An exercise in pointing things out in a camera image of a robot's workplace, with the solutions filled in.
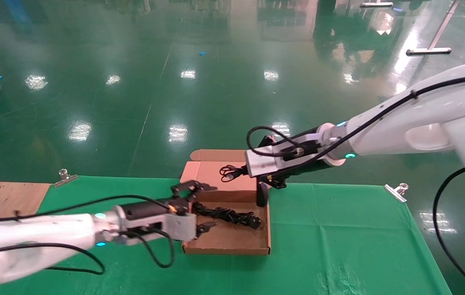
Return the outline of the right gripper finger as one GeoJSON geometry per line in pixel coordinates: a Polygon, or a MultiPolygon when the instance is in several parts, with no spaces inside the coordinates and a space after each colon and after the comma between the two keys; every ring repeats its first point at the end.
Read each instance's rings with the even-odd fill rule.
{"type": "Polygon", "coordinates": [[[256,184],[256,205],[258,207],[266,207],[269,201],[269,189],[264,182],[258,182],[256,184]]]}

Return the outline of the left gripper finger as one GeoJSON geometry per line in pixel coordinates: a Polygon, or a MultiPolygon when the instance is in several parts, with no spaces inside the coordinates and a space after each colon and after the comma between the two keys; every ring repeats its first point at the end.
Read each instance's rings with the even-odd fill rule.
{"type": "Polygon", "coordinates": [[[189,180],[171,187],[172,197],[170,199],[171,213],[188,213],[189,205],[195,200],[200,192],[213,192],[218,188],[196,180],[189,180]]]}
{"type": "Polygon", "coordinates": [[[196,236],[201,236],[204,233],[208,233],[212,227],[217,226],[216,222],[204,222],[197,224],[196,226],[196,236]]]}

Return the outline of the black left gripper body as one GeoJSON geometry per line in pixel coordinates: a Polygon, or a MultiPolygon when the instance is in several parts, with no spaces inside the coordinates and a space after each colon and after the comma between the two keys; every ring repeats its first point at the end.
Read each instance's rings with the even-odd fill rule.
{"type": "Polygon", "coordinates": [[[170,199],[159,199],[166,205],[159,206],[150,201],[114,206],[119,229],[113,233],[114,241],[132,246],[140,239],[153,241],[171,238],[173,241],[190,242],[196,236],[197,217],[188,213],[171,213],[170,199]]]}

